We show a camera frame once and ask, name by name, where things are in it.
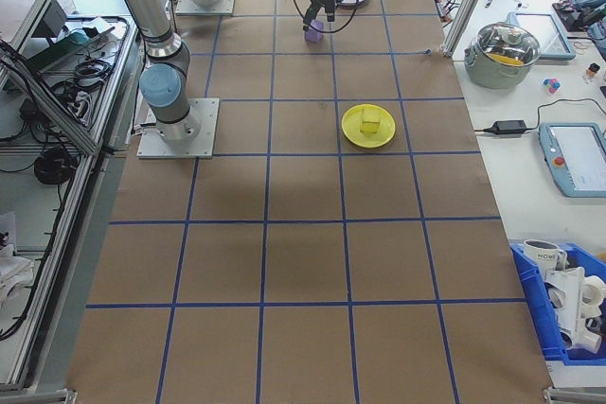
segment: cooking pot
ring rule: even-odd
[[[521,27],[507,23],[482,27],[465,49],[470,79],[490,89],[508,89],[526,77],[539,59],[537,39]]]

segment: mounting plate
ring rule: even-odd
[[[192,0],[179,0],[175,14],[177,16],[210,16],[233,14],[236,0],[221,0],[220,2],[209,7],[200,7],[194,4]]]
[[[141,134],[139,158],[212,158],[215,145],[217,118],[219,117],[218,98],[192,98],[191,109],[196,109],[202,119],[200,132],[189,141],[165,141],[158,130],[146,129]],[[155,122],[153,112],[148,113],[146,123]]]

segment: yellow sponge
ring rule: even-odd
[[[362,109],[362,118],[360,121],[360,132],[374,134],[381,125],[381,113],[376,109]]]

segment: screen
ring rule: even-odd
[[[565,54],[569,52],[564,40],[548,14],[517,14],[521,28],[530,32],[539,41],[542,54]]]
[[[606,152],[591,127],[552,127],[578,191],[606,190]]]

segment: blue bin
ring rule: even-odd
[[[566,350],[539,268],[524,255],[522,244],[510,246],[545,359],[559,360],[569,366],[606,366],[606,341],[602,342],[596,354],[584,349]],[[585,269],[585,276],[595,275],[606,281],[606,264],[573,243],[564,243],[560,247],[568,253],[569,258],[577,261],[579,267]],[[600,308],[603,314],[606,304]]]

